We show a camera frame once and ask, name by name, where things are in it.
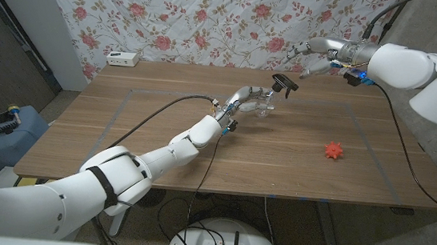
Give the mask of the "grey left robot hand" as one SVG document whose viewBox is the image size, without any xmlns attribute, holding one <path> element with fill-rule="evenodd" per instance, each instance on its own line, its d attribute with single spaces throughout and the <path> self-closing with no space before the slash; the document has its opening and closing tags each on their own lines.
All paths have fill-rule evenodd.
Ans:
<svg viewBox="0 0 437 245">
<path fill-rule="evenodd" d="M 232 122 L 237 112 L 254 113 L 258 118 L 266 118 L 281 99 L 280 93 L 273 89 L 257 86 L 244 86 L 231 95 L 215 115 L 221 127 Z"/>
</svg>

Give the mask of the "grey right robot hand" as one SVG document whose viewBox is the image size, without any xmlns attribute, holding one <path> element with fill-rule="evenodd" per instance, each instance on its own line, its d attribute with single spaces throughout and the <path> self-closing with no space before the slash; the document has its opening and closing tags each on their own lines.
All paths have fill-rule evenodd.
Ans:
<svg viewBox="0 0 437 245">
<path fill-rule="evenodd" d="M 324 54 L 325 59 L 314 65 L 306 66 L 300 73 L 299 78 L 305 79 L 329 72 L 333 64 L 350 68 L 366 66 L 379 49 L 379 45 L 369 42 L 352 42 L 335 37 L 314 37 L 290 47 L 283 62 L 287 63 L 300 54 Z"/>
</svg>

